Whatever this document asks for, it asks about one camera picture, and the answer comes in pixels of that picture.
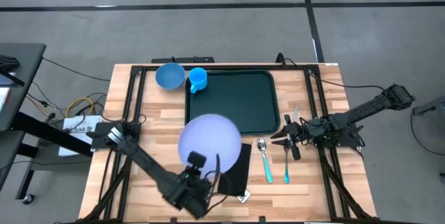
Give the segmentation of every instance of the concrete floor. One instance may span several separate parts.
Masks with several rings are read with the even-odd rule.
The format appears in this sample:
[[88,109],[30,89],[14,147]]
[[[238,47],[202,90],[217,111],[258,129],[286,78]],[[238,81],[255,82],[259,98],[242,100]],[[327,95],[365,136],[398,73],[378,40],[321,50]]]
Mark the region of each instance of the concrete floor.
[[[162,3],[301,2],[304,0],[0,0],[2,6],[90,6]],[[312,0],[313,2],[445,0]],[[339,63],[344,83],[398,83],[416,95],[415,105],[445,95],[445,7],[317,8],[326,62]],[[1,42],[43,42],[45,57],[97,77],[115,63],[148,63],[170,56],[213,56],[218,62],[268,62],[282,51],[297,62],[314,62],[304,8],[0,13]],[[106,82],[43,62],[35,78],[60,107],[108,90]],[[351,106],[378,91],[347,89]],[[30,93],[40,96],[32,88]],[[31,104],[22,110],[43,120]],[[410,133],[410,110],[383,112],[363,121],[364,160],[378,216],[385,220],[443,223],[445,158],[429,154]],[[434,113],[416,118],[421,141],[445,152],[445,131]],[[0,192],[5,223],[53,223],[77,218],[88,171],[37,172],[29,206],[13,200],[26,165],[14,165]]]

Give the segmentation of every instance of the mug handle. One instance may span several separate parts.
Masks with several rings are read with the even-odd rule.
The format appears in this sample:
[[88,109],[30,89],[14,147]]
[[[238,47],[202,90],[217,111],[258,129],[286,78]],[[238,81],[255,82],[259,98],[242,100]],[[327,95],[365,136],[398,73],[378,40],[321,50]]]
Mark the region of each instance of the mug handle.
[[195,84],[192,84],[192,86],[190,87],[190,92],[191,93],[196,93],[196,86],[195,86]]

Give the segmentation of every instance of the black table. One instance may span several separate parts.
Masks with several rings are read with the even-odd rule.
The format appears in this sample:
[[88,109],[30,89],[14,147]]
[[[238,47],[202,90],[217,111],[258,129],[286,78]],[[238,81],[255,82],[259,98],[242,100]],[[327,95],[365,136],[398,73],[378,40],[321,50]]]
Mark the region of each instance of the black table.
[[[10,88],[6,102],[0,111],[0,168],[4,168],[0,171],[0,190],[16,154],[30,158],[35,158],[38,154],[38,147],[22,143],[25,133],[51,141],[87,157],[92,157],[90,144],[19,112],[35,73],[42,62],[46,47],[44,44],[0,43],[0,54],[15,57],[19,61],[20,66],[13,72],[15,77],[24,82],[23,87]],[[29,168],[20,186],[17,199],[24,197],[33,176],[32,166],[29,166]]]

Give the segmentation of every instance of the tray rim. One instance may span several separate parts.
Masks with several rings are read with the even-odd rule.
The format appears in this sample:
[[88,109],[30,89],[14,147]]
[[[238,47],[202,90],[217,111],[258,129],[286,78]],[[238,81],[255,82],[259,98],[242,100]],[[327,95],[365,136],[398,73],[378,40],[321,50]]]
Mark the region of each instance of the tray rim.
[[[271,94],[272,96],[275,98],[275,103],[273,103],[273,108],[274,108],[274,116],[275,116],[275,126],[270,129],[270,130],[266,130],[266,131],[256,131],[256,132],[241,132],[240,134],[242,136],[255,136],[255,135],[263,135],[263,134],[272,134],[275,133],[281,125],[281,119],[280,119],[280,109],[278,108],[278,98],[277,98],[277,91],[275,89],[275,80],[273,78],[273,75],[268,71],[268,70],[261,70],[261,69],[246,69],[246,70],[216,70],[216,71],[212,71],[212,70],[206,70],[207,71],[207,76],[215,76],[218,74],[224,74],[224,73],[232,73],[233,75],[240,75],[241,73],[245,73],[245,72],[256,72],[256,73],[261,73],[262,75],[267,76],[270,80],[271,80]],[[186,79],[186,92],[185,92],[185,96],[186,96],[186,101],[185,101],[185,116],[184,116],[184,126],[187,125],[187,123],[190,122],[190,111],[188,110],[189,108],[189,97],[190,97],[190,81],[187,77]]]

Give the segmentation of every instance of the black napkin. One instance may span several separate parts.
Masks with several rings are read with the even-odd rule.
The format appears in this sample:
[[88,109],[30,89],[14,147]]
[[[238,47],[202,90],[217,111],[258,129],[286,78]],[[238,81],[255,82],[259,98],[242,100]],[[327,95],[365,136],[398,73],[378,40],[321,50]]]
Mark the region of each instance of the black napkin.
[[242,144],[241,153],[235,164],[220,178],[218,193],[232,196],[244,196],[244,191],[248,186],[250,152],[252,145]]

